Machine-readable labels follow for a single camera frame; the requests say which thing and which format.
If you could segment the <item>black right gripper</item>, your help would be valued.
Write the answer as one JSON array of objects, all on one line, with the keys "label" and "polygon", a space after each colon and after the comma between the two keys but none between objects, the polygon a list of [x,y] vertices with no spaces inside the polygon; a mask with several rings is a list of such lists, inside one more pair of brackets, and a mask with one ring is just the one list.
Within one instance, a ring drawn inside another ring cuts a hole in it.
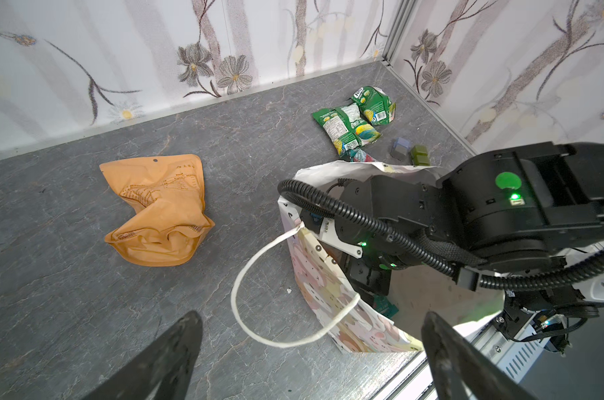
[{"label": "black right gripper", "polygon": [[356,293],[362,298],[386,297],[390,292],[392,272],[380,268],[369,258],[355,258],[344,253],[339,266]]}]

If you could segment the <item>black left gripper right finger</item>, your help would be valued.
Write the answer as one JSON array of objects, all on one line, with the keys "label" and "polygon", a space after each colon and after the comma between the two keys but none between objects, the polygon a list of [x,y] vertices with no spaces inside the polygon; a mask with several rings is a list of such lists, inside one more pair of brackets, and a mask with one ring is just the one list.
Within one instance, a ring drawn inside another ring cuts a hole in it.
[{"label": "black left gripper right finger", "polygon": [[439,399],[532,399],[435,312],[428,312],[421,338]]}]

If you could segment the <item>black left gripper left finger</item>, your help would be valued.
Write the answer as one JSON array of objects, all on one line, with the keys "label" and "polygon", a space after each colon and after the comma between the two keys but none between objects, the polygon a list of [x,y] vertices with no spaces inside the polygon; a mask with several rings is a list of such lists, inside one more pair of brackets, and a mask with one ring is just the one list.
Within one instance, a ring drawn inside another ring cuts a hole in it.
[{"label": "black left gripper left finger", "polygon": [[186,313],[86,399],[184,399],[203,340],[203,319]]}]

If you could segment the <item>teal snack packet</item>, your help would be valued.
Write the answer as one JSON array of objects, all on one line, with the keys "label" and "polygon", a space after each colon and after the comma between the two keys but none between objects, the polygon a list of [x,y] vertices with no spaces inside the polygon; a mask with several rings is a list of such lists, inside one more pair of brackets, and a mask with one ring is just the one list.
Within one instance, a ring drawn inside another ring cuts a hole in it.
[{"label": "teal snack packet", "polygon": [[375,296],[373,309],[388,319],[392,319],[399,312],[386,296]]},{"label": "teal snack packet", "polygon": [[366,153],[363,149],[349,149],[346,150],[340,159],[350,163],[374,163],[376,159]]}]

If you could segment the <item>cartoon animal paper bag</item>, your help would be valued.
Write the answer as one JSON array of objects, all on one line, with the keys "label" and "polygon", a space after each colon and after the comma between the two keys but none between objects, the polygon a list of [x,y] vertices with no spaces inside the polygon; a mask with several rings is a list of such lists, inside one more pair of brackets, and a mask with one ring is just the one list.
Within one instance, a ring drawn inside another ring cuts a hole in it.
[{"label": "cartoon animal paper bag", "polygon": [[[464,337],[483,328],[503,309],[502,292],[475,292],[455,285],[445,275],[426,266],[402,270],[392,278],[390,302],[399,311],[387,318],[365,303],[348,282],[324,243],[300,219],[301,209],[280,198],[279,211],[286,231],[261,248],[240,270],[231,292],[231,308],[240,327],[259,343],[275,348],[293,348],[329,335],[344,353],[420,352],[420,328],[426,313],[434,311]],[[248,270],[268,250],[286,242],[294,278],[306,303],[323,328],[294,342],[275,342],[259,336],[241,319],[238,290]]]}]

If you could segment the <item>brown snack packet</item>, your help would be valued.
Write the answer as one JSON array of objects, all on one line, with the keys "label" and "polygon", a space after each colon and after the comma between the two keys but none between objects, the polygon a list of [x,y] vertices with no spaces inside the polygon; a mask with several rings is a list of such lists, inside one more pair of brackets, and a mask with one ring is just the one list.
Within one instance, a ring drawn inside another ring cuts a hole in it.
[{"label": "brown snack packet", "polygon": [[194,154],[102,163],[108,186],[135,215],[104,241],[144,267],[187,263],[214,227],[205,215],[203,164]]}]

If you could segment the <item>green yellow snack packet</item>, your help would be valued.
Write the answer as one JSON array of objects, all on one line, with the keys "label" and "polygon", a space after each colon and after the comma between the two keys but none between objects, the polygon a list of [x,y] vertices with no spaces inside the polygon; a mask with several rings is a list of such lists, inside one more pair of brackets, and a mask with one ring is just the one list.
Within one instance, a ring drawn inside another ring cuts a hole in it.
[{"label": "green yellow snack packet", "polygon": [[396,104],[380,88],[359,88],[351,96],[351,100],[373,126],[388,125],[395,119]]}]

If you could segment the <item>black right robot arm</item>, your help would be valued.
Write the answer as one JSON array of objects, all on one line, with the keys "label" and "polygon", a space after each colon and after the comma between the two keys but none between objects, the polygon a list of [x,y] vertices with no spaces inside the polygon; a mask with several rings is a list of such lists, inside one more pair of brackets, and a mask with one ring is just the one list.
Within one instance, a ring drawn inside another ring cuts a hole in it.
[{"label": "black right robot arm", "polygon": [[334,222],[341,264],[369,295],[420,264],[458,285],[504,291],[527,311],[593,318],[576,290],[604,274],[604,143],[537,143],[477,155],[434,183],[339,178],[339,196],[287,179],[279,194],[314,233]]}]

